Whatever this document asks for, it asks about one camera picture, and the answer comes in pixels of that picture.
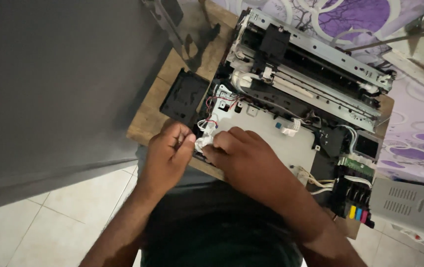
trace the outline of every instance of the disassembled printer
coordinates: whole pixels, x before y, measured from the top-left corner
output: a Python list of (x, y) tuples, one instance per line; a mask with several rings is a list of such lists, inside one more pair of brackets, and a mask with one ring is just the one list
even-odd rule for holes
[[(381, 148), (372, 135), (381, 115), (377, 97), (391, 90), (396, 73), (363, 64), (258, 9), (244, 10), (238, 21), (210, 86), (181, 71), (161, 111), (193, 127), (200, 159), (200, 148), (220, 131), (257, 132), (303, 184), (316, 186), (312, 194), (329, 191), (323, 195), (334, 213), (353, 210), (357, 219), (361, 209), (358, 220), (365, 222)], [(201, 99), (188, 94), (203, 93), (196, 113)], [(181, 97), (184, 105), (171, 109)]]

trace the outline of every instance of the vent slot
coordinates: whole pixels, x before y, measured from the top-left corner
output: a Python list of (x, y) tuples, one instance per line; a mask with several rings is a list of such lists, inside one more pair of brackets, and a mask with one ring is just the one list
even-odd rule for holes
[(415, 201), (417, 197), (417, 192), (401, 189), (401, 188), (390, 187), (390, 191), (388, 192), (388, 195), (392, 197), (400, 198), (400, 199)]
[(411, 206), (407, 206), (405, 204), (398, 203), (391, 200), (386, 200), (385, 204), (383, 205), (383, 208), (393, 211), (394, 213), (399, 213), (406, 216), (410, 215), (411, 213)]

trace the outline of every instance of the hand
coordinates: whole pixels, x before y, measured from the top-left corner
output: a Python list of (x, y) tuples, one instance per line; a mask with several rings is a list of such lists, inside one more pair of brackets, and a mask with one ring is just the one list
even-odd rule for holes
[(236, 190), (277, 213), (284, 212), (298, 179), (257, 133), (239, 127), (222, 131), (215, 135), (213, 146), (203, 148), (203, 155), (224, 171)]
[(173, 120), (164, 123), (161, 132), (151, 138), (138, 185), (163, 197), (184, 174), (194, 151), (195, 135), (186, 125)]

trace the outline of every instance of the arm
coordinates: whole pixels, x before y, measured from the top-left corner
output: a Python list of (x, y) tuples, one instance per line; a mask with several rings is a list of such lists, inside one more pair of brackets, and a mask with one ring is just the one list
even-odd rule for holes
[(195, 136), (187, 126), (167, 122), (151, 138), (138, 183), (109, 225), (99, 236), (80, 267), (131, 267), (140, 237), (156, 204), (184, 174), (192, 158)]
[(203, 154), (235, 189), (283, 216), (312, 266), (362, 266), (362, 259), (331, 218), (255, 132), (233, 127)]

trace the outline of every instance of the left hand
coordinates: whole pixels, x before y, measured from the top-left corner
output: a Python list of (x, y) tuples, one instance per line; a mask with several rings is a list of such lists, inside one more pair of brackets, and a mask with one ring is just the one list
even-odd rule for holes
[(173, 120), (164, 123), (161, 132), (151, 138), (145, 168), (138, 185), (163, 197), (184, 174), (194, 151), (195, 135), (186, 125)]

